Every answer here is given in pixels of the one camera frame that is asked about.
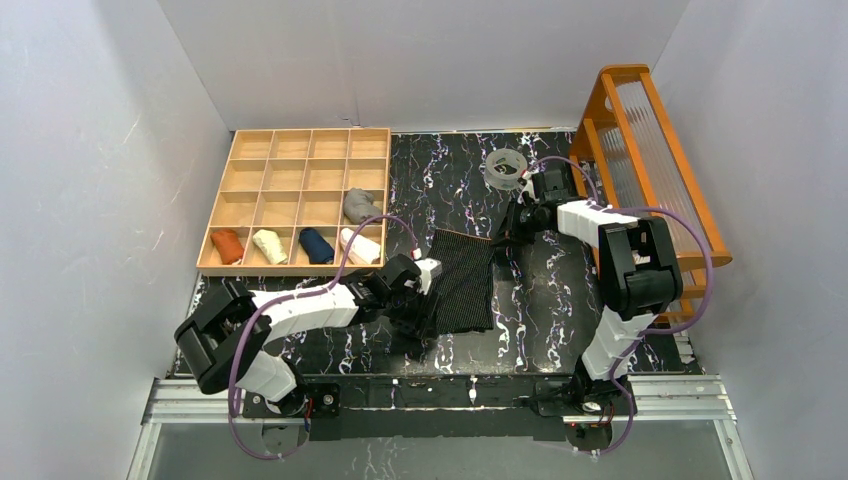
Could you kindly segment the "grey beige underwear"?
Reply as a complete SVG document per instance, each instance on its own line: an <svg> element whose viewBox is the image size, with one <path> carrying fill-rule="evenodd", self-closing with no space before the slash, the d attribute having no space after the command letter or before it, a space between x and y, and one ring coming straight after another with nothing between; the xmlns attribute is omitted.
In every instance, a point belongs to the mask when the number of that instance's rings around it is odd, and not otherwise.
<svg viewBox="0 0 848 480"><path fill-rule="evenodd" d="M360 188L351 188L347 192L342 209L345 217L354 224L362 224L382 214L382 209L375 204L374 194Z"/></svg>

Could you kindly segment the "black striped underwear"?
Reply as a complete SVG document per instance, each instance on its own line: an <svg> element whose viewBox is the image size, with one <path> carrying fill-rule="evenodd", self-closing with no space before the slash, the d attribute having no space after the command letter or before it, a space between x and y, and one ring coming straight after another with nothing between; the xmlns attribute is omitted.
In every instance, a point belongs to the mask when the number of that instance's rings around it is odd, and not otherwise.
<svg viewBox="0 0 848 480"><path fill-rule="evenodd" d="M432 291L438 295L439 335L485 332L494 328L492 299L494 249L488 238L438 229L428 257L441 262Z"/></svg>

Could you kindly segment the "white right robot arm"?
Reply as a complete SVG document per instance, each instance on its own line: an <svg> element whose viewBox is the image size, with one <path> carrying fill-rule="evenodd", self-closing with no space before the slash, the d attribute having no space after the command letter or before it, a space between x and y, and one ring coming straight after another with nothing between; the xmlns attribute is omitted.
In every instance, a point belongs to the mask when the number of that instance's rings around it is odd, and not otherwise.
<svg viewBox="0 0 848 480"><path fill-rule="evenodd" d="M622 396L628 362L645 330L683 292L683 281L667 222L656 216L615 213L571 188L564 167L518 180L520 195L508 204L493 239L496 248L534 242L537 233L557 231L598 253L603 309L592 341L569 382L533 396L539 406L561 402L588 412Z"/></svg>

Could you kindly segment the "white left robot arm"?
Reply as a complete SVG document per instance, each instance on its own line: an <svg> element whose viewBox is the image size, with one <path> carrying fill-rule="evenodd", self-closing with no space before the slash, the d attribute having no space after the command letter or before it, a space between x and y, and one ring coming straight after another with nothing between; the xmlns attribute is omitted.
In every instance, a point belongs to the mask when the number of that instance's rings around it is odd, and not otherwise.
<svg viewBox="0 0 848 480"><path fill-rule="evenodd" d="M439 300L434 284L441 272L436 259L398 255L378 270L345 275L331 288L253 292L228 282L177 327L174 339L202 393L235 385L262 397L274 414L301 415L311 391L295 364L266 352L266 344L381 318L407 336L433 337Z"/></svg>

